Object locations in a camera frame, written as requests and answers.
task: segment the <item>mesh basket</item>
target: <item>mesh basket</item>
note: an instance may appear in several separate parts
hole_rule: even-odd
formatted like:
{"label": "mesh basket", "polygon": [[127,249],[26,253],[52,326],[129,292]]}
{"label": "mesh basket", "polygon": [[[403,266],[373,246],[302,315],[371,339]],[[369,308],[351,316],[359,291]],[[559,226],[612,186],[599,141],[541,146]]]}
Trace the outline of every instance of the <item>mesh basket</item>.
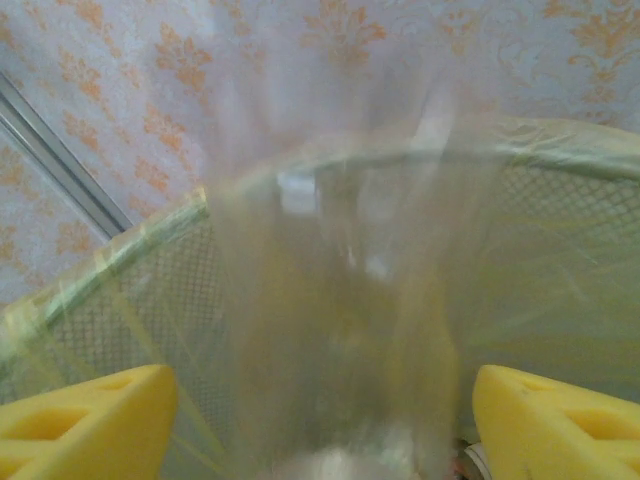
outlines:
{"label": "mesh basket", "polygon": [[[468,436],[484,363],[640,401],[640,137],[560,120],[509,119],[503,133],[500,211],[470,294],[481,301],[456,326]],[[224,476],[232,405],[211,223],[196,191],[8,307],[0,403],[166,363],[180,409],[163,478]]]}

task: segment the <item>plastic bag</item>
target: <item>plastic bag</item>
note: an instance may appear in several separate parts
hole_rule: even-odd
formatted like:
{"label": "plastic bag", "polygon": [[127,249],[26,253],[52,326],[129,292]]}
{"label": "plastic bag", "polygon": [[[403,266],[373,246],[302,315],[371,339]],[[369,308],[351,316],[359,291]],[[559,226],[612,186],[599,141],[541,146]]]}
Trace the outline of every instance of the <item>plastic bag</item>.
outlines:
{"label": "plastic bag", "polygon": [[443,272],[451,245],[474,248],[498,162],[447,152],[464,109],[444,50],[388,42],[358,70],[270,45],[265,72],[218,89],[209,146],[234,473],[328,462],[357,478],[349,465],[371,461],[444,478],[458,371]]}

